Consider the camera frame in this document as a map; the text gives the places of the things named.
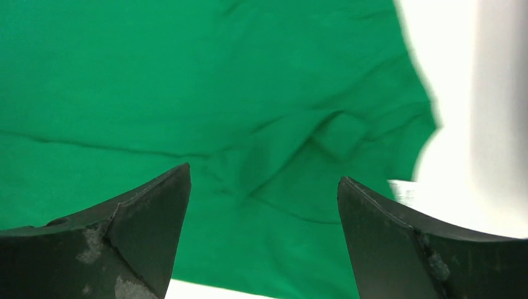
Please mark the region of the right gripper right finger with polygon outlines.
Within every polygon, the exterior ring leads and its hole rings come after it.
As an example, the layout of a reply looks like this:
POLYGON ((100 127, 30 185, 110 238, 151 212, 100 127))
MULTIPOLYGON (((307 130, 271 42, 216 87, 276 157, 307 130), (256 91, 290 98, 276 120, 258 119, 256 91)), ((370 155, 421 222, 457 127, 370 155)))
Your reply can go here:
POLYGON ((343 177, 337 204, 361 298, 527 298, 527 240, 467 229, 343 177))

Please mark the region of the green t shirt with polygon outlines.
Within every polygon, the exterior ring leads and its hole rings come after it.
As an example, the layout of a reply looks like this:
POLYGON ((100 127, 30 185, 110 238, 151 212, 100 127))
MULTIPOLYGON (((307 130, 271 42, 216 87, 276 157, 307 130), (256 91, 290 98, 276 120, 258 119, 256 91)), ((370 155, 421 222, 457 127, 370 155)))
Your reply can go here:
POLYGON ((357 298, 337 209, 436 128, 392 1, 2 1, 1 228, 189 163, 175 278, 357 298))

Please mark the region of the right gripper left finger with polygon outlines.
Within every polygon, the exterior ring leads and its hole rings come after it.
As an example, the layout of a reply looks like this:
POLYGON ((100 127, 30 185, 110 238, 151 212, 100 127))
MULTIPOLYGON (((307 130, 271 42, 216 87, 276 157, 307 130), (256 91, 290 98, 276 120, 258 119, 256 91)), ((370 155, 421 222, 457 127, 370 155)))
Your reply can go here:
POLYGON ((2 298, 164 298, 190 166, 42 227, 1 231, 2 298))

